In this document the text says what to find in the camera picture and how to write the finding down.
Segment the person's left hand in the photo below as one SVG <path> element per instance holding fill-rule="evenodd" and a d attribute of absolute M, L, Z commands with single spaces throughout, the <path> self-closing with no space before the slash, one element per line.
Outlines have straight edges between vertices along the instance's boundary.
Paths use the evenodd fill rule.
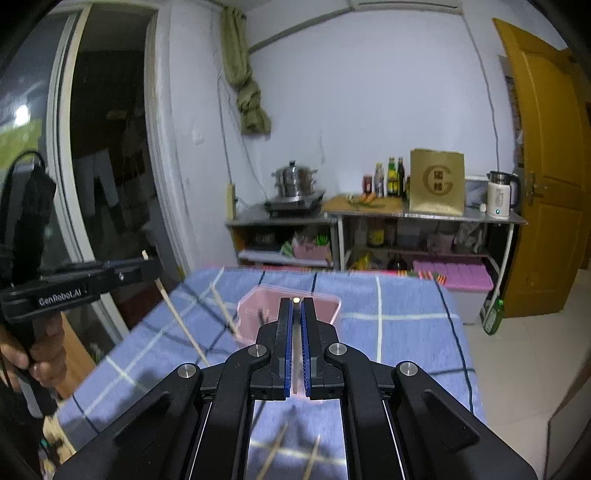
<path fill-rule="evenodd" d="M 1 355 L 6 372 L 1 379 L 15 392 L 21 390 L 17 372 L 28 370 L 45 388 L 56 387 L 67 373 L 64 330 L 60 314 L 42 321 L 43 333 L 31 347 L 23 347 L 4 327 L 1 327 Z"/>

